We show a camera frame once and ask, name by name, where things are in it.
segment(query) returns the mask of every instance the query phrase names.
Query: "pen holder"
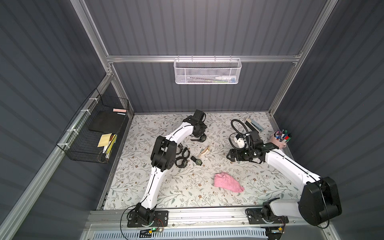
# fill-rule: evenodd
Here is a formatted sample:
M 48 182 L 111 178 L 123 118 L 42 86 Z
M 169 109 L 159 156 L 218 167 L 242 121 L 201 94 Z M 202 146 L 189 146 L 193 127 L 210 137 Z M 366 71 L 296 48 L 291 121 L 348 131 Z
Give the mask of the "pen holder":
M 280 142 L 279 140 L 277 140 L 274 134 L 275 133 L 272 133 L 271 138 L 268 140 L 268 142 L 275 144 L 277 147 L 279 147 L 279 149 L 286 147 L 287 144 L 285 142 Z

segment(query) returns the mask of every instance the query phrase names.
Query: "white wire basket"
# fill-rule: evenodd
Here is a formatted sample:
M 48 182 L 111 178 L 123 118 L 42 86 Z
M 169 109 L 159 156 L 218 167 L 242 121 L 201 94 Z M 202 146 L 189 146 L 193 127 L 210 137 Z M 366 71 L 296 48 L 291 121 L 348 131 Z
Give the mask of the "white wire basket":
M 239 58 L 217 60 L 209 58 L 175 58 L 177 84 L 237 84 L 241 61 Z

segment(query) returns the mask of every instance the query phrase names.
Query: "pink cloth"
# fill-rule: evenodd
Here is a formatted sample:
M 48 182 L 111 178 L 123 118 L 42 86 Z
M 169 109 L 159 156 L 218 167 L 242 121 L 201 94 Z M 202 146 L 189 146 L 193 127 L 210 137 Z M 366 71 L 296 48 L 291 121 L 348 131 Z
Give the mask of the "pink cloth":
M 224 189 L 228 189 L 233 192 L 243 192 L 244 188 L 240 186 L 239 182 L 237 182 L 231 175 L 226 172 L 215 174 L 215 187 L 222 187 Z

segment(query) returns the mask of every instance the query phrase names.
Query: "yellow sticky note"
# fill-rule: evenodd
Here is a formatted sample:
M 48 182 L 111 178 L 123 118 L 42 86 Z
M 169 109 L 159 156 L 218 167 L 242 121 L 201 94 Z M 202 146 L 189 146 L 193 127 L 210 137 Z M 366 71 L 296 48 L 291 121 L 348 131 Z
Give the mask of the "yellow sticky note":
M 99 145 L 97 147 L 104 147 L 109 144 L 109 139 L 111 138 L 112 133 L 101 135 Z

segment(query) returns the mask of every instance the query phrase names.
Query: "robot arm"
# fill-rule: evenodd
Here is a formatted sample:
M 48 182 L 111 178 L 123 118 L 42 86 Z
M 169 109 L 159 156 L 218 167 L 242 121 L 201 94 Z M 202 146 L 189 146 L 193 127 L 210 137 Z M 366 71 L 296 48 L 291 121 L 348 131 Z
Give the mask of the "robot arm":
M 165 141 L 168 140 L 169 142 L 175 142 L 177 146 L 179 143 L 181 143 L 184 140 L 184 138 L 186 138 L 188 135 L 191 135 L 192 132 L 193 132 L 193 126 L 188 122 L 183 122 L 180 127 L 178 127 L 175 131 L 173 131 L 169 135 L 165 136 L 164 139 Z M 162 151 L 163 153 L 160 156 L 160 158 L 164 157 L 165 152 L 164 150 Z M 161 169 L 158 167 L 156 163 L 152 163 L 151 176 L 149 178 L 148 186 L 144 193 L 144 196 L 140 201 L 141 205 L 144 208 L 146 209 L 155 208 L 156 202 L 157 202 L 157 195 L 159 193 L 161 183 L 163 182 L 163 179 L 168 173 L 168 171 L 169 169 L 164 169 L 163 171 L 161 171 Z
M 246 130 L 242 134 L 233 122 L 240 123 Z M 319 175 L 308 171 L 300 164 L 286 156 L 273 143 L 263 143 L 256 129 L 246 122 L 233 119 L 231 125 L 237 132 L 235 147 L 231 149 L 227 158 L 234 161 L 249 161 L 254 163 L 266 162 L 278 169 L 301 192 L 300 200 L 272 199 L 263 203 L 263 220 L 272 223 L 278 216 L 302 217 L 311 225 L 319 225 L 341 214 L 341 204 L 336 183 L 329 177 L 321 178 Z
M 200 137 L 207 126 L 203 122 L 205 113 L 196 110 L 193 116 L 183 120 L 183 123 L 166 136 L 158 136 L 151 154 L 151 176 L 144 196 L 134 209 L 134 221 L 149 225 L 154 218 L 157 195 L 168 171 L 175 165 L 176 148 L 188 135 Z
M 279 149 L 266 152 L 265 162 L 291 180 L 301 192 L 301 198 L 300 200 L 275 199 L 264 203 L 263 219 L 271 219 L 272 214 L 299 217 L 317 226 L 341 214 L 337 186 L 331 178 L 321 178 L 308 171 Z
M 279 149 L 274 149 L 265 154 L 265 162 L 273 166 L 302 192 L 307 182 L 320 180 L 320 176 L 303 168 L 300 164 L 289 158 Z

